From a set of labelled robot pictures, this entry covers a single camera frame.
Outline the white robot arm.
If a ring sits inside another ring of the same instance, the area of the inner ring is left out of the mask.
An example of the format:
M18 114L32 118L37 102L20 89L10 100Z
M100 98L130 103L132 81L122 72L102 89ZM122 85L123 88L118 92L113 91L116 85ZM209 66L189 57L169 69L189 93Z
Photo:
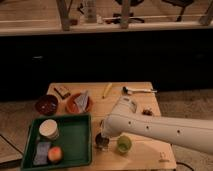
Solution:
M121 96L103 119L101 135L111 138L131 133L213 155L213 121L147 116L136 110L135 101Z

